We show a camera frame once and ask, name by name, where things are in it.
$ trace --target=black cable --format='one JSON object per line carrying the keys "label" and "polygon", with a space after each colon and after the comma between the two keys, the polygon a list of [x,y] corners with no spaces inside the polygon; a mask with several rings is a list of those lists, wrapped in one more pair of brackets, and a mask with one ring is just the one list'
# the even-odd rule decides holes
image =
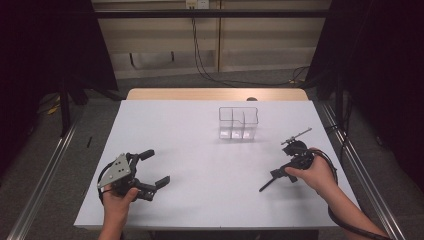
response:
{"label": "black cable", "polygon": [[[232,88],[236,88],[236,86],[228,84],[228,83],[243,83],[243,84],[259,85],[259,86],[276,87],[276,86],[282,86],[282,85],[290,84],[292,82],[292,81],[286,81],[286,82],[282,82],[282,83],[258,83],[258,82],[246,82],[246,81],[236,81],[236,80],[216,80],[216,79],[214,79],[213,77],[211,77],[207,73],[207,71],[205,70],[205,68],[203,66],[202,58],[200,56],[199,44],[197,42],[197,28],[196,28],[195,18],[192,18],[192,26],[193,26],[193,41],[194,41],[194,54],[195,54],[194,57],[195,57],[195,62],[196,62],[196,68],[197,68],[197,71],[199,72],[200,76],[202,76],[203,78],[205,78],[209,81],[213,81],[213,82],[216,82],[216,83],[227,85],[227,86],[232,87]],[[201,66],[203,72],[199,68],[199,64],[198,64],[197,59],[199,59],[200,66]],[[308,67],[309,66],[296,68],[295,71],[298,70],[298,69],[301,69],[301,68],[308,68]]]}
{"label": "black cable", "polygon": [[357,227],[354,227],[350,224],[347,224],[345,222],[343,222],[342,220],[340,220],[331,210],[330,207],[328,207],[328,215],[330,216],[331,220],[333,220],[337,225],[339,225],[340,227],[348,230],[349,232],[358,234],[360,236],[369,238],[369,239],[375,239],[375,240],[391,240],[391,238],[385,237],[385,236],[381,236],[379,234],[373,233],[373,232],[369,232]]}
{"label": "black cable", "polygon": [[104,191],[102,192],[102,194],[107,193],[107,192],[110,192],[110,191],[114,191],[114,190],[116,190],[116,188],[111,188],[111,189],[108,189],[108,190],[104,190]]}
{"label": "black cable", "polygon": [[315,76],[309,78],[307,81],[302,82],[298,88],[308,89],[318,85],[323,79],[328,79],[328,75],[332,74],[330,69],[325,68],[321,72],[317,73]]}
{"label": "black cable", "polygon": [[329,133],[330,133],[330,131],[329,131],[329,130],[334,131],[334,130],[336,130],[336,129],[338,129],[338,128],[339,128],[339,125],[338,125],[338,124],[334,124],[334,125],[331,125],[331,126],[324,127],[324,130],[325,130],[325,132],[326,132],[327,134],[329,134]]}
{"label": "black cable", "polygon": [[[112,165],[113,165],[114,161],[109,163],[108,165],[106,165],[105,168],[103,168],[103,170],[100,172],[99,178],[97,179],[97,184],[100,183],[100,181],[102,180],[103,174],[105,174],[106,170],[109,169]],[[102,202],[103,204],[103,193],[102,190],[100,188],[97,188],[97,192],[99,193],[99,199],[100,202]]]}
{"label": "black cable", "polygon": [[[316,155],[322,157],[327,162],[328,166],[331,169],[331,172],[333,173],[334,181],[338,184],[338,178],[337,178],[337,172],[336,172],[337,169],[334,167],[334,165],[331,162],[331,160],[328,157],[328,155],[325,154],[321,150],[311,150],[311,149],[308,149],[307,151],[309,151],[309,152],[311,152],[313,154],[316,154]],[[342,227],[342,228],[344,228],[344,229],[346,229],[346,230],[348,230],[348,231],[350,231],[352,233],[358,234],[358,235],[363,236],[363,237],[367,237],[369,239],[375,239],[375,240],[391,240],[390,238],[387,238],[387,237],[381,236],[379,234],[372,233],[372,232],[369,232],[369,231],[366,231],[366,230],[357,228],[355,226],[352,226],[350,224],[347,224],[347,223],[343,222],[341,219],[339,219],[333,213],[333,211],[331,210],[330,206],[328,207],[328,215],[330,216],[331,220],[333,220],[337,225],[339,225],[340,227]]]}
{"label": "black cable", "polygon": [[344,161],[343,161],[343,150],[346,147],[346,143],[349,140],[349,125],[350,125],[350,116],[352,115],[352,107],[353,107],[353,103],[352,103],[352,99],[349,96],[348,97],[348,102],[346,105],[346,112],[345,115],[343,117],[343,124],[344,128],[342,130],[344,130],[344,135],[343,136],[343,141],[342,141],[342,146],[340,147],[340,154],[339,154],[339,161],[340,161],[340,165],[341,167],[344,169]]}
{"label": "black cable", "polygon": [[[296,68],[295,70],[293,70],[293,74],[292,74],[292,80],[291,80],[291,82],[293,82],[293,87],[295,87],[294,86],[294,84],[296,83],[296,78],[297,77],[299,77],[299,75],[305,70],[305,69],[308,69],[309,68],[309,66],[304,66],[304,67],[298,67],[298,68]],[[300,72],[295,76],[294,74],[296,73],[296,71],[297,70],[299,70],[300,69]]]}

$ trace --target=white paper sheet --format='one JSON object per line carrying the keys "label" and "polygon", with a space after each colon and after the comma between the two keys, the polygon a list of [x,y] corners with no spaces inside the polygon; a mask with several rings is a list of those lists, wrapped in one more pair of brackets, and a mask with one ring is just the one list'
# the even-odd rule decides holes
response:
{"label": "white paper sheet", "polygon": [[[253,141],[219,138],[219,107],[256,107]],[[308,127],[298,140],[326,152],[339,185],[356,200],[310,101],[135,101],[121,103],[75,226],[99,229],[103,206],[96,190],[100,171],[120,153],[154,149],[137,165],[137,178],[154,184],[170,176],[152,202],[131,204],[126,227],[139,229],[293,229],[335,226],[326,203],[302,180],[281,178],[263,192],[270,171],[290,161],[281,142]]]}

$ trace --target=aluminum rail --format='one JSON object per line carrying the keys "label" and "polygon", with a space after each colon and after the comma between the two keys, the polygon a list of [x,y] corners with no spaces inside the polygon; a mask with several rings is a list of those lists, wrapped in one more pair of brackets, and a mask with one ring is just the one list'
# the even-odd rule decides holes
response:
{"label": "aluminum rail", "polygon": [[[336,121],[333,109],[330,107],[329,104],[324,104],[323,108],[326,117],[330,121],[330,124],[335,125]],[[340,141],[340,145],[343,145],[343,140],[346,136],[345,132],[337,129],[336,136]],[[377,190],[377,187],[374,185],[374,182],[372,181],[364,164],[362,163],[361,159],[359,158],[359,155],[357,154],[355,148],[353,147],[349,139],[347,139],[345,142],[344,150],[349,159],[349,162],[351,163],[356,175],[358,176],[359,181],[364,187],[364,190],[368,195],[368,198],[370,199],[375,211],[377,212],[378,217],[383,223],[383,226],[386,229],[387,233],[392,239],[405,240],[406,238],[403,235],[395,216],[393,215],[387,203],[384,201],[380,192]]]}
{"label": "aluminum rail", "polygon": [[76,125],[82,117],[82,111],[77,111],[73,124],[66,133],[66,135],[59,139],[56,149],[50,158],[46,169],[43,172],[40,180],[37,183],[30,199],[28,200],[25,208],[22,210],[15,225],[12,228],[7,240],[23,240],[25,239],[38,210],[43,203],[44,196],[49,188],[51,181],[53,180],[54,174],[63,158],[63,155],[68,148],[69,143],[75,133]]}
{"label": "aluminum rail", "polygon": [[172,10],[96,10],[39,12],[46,17],[60,18],[349,18],[354,11],[329,10],[229,10],[229,9],[172,9]]}

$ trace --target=transparent acrylic box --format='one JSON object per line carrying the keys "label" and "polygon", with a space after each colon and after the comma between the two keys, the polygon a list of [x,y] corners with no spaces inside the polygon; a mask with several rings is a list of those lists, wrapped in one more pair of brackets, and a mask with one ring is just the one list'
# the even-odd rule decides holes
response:
{"label": "transparent acrylic box", "polygon": [[253,139],[258,127],[258,109],[255,107],[219,108],[219,138]]}

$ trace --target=wire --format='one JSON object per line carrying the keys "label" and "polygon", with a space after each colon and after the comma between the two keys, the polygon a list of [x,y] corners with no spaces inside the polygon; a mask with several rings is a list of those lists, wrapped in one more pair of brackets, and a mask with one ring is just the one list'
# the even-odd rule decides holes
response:
{"label": "wire", "polygon": [[117,189],[117,188],[111,188],[111,189],[109,189],[109,190],[104,190],[104,191],[102,192],[102,194],[107,193],[107,192],[114,191],[114,190],[116,190],[116,189]]}
{"label": "wire", "polygon": [[346,147],[347,141],[349,140],[349,126],[350,126],[350,116],[352,115],[352,108],[353,108],[353,102],[352,102],[352,98],[349,96],[348,102],[346,105],[346,112],[343,117],[343,122],[341,123],[344,125],[344,128],[342,129],[344,130],[344,135],[343,135],[342,146],[340,147],[339,161],[343,169],[344,169],[343,150]]}
{"label": "wire", "polygon": [[[224,85],[227,85],[227,86],[233,87],[233,88],[237,88],[237,87],[234,86],[234,85],[231,85],[229,83],[242,83],[242,84],[276,87],[276,86],[291,84],[293,82],[293,80],[290,80],[290,81],[285,81],[285,82],[282,82],[282,83],[258,83],[258,82],[246,82],[246,81],[237,81],[237,80],[216,80],[216,79],[214,79],[213,77],[211,77],[207,73],[207,71],[205,70],[205,68],[203,66],[202,58],[200,56],[199,44],[198,44],[198,41],[197,41],[196,19],[192,18],[191,22],[192,22],[192,26],[193,26],[194,57],[195,57],[195,62],[196,62],[196,68],[197,68],[197,71],[199,72],[200,76],[202,76],[203,78],[205,78],[209,81],[224,84]],[[296,68],[295,71],[297,71],[301,68],[309,68],[309,66]],[[293,78],[297,78],[299,76],[299,74],[302,73],[302,71],[300,71],[298,73],[298,75],[296,77],[293,77]]]}
{"label": "wire", "polygon": [[[299,77],[299,75],[305,70],[305,69],[308,69],[309,68],[309,66],[303,66],[303,67],[298,67],[298,68],[296,68],[295,70],[293,70],[293,74],[292,74],[292,80],[291,80],[291,82],[293,82],[293,83],[296,83],[296,78],[297,77]],[[299,69],[301,69],[300,70],[300,72],[295,76],[294,74],[296,73],[296,71],[297,70],[299,70]]]}
{"label": "wire", "polygon": [[329,134],[330,132],[332,132],[332,131],[334,131],[334,130],[336,130],[336,129],[338,129],[338,128],[339,128],[339,125],[338,125],[338,124],[334,124],[334,125],[331,125],[331,126],[324,127],[325,132],[326,132],[327,134]]}
{"label": "wire", "polygon": [[[106,170],[109,169],[113,165],[114,162],[115,161],[109,163],[108,165],[106,165],[105,168],[103,168],[103,170],[100,172],[99,178],[97,179],[97,184],[100,183],[100,181],[102,180],[103,174],[105,174]],[[102,202],[102,204],[103,204],[103,192],[100,188],[97,188],[97,192],[99,193],[100,202]]]}
{"label": "wire", "polygon": [[334,167],[333,162],[331,161],[330,157],[325,152],[323,152],[321,150],[307,149],[306,151],[322,157],[327,162],[328,166],[330,167],[331,172],[333,173],[334,181],[336,181],[336,183],[338,184],[339,179],[337,177],[337,168]]}
{"label": "wire", "polygon": [[348,230],[349,232],[353,232],[355,234],[358,234],[360,236],[369,238],[369,239],[375,239],[375,240],[391,240],[391,238],[385,237],[385,236],[381,236],[379,234],[373,233],[373,232],[369,232],[357,227],[354,227],[350,224],[347,224],[345,222],[343,222],[341,219],[339,219],[331,210],[330,207],[328,207],[328,215],[330,216],[331,220],[333,220],[337,225],[339,225],[340,227]]}

